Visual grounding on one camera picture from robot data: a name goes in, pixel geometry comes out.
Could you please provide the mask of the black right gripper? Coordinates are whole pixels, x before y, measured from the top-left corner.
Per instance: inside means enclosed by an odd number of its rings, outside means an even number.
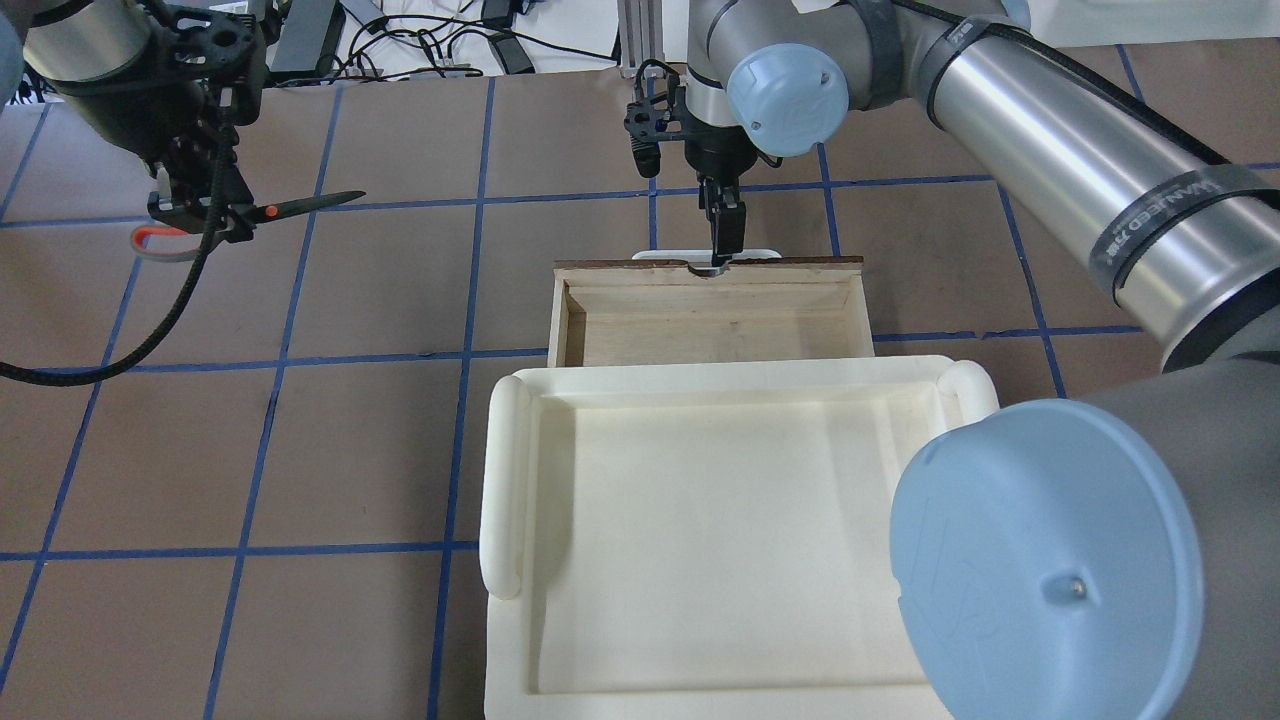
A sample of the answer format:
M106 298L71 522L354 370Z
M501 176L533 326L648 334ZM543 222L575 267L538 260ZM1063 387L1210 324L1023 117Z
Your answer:
M758 149L741 126L690 118L685 133L684 155L700 177L700 209L710 227L710 260L701 272L724 272L744 250L748 209L737 182L756 164Z

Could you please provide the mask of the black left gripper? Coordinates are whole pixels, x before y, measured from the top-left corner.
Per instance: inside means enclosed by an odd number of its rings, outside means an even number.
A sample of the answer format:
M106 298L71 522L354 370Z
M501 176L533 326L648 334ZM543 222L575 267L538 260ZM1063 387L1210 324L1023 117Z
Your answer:
M196 234L211 206L219 143L237 145L236 127L256 120L259 108L244 106L234 90L163 90L157 96L154 119L164 145L148 161L156 190L147 210L155 222Z

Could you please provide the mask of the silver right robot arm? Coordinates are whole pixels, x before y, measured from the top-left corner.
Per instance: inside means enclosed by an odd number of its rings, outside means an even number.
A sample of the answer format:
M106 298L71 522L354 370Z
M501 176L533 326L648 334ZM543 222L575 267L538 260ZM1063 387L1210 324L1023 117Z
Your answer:
M856 108L769 243L867 258L881 351L987 366L892 569L956 717L1277 716L1277 41L1073 55L997 1L696 1L690 85Z

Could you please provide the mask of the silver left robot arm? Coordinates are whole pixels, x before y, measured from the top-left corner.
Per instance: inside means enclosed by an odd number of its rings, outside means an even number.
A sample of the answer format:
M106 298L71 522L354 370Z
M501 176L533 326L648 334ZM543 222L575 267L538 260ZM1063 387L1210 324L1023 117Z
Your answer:
M220 197L215 237L253 237L256 205L221 140L257 120L268 78L262 18L165 1L5 1L3 85L23 69L45 78L106 142L155 179L156 222L202 231Z

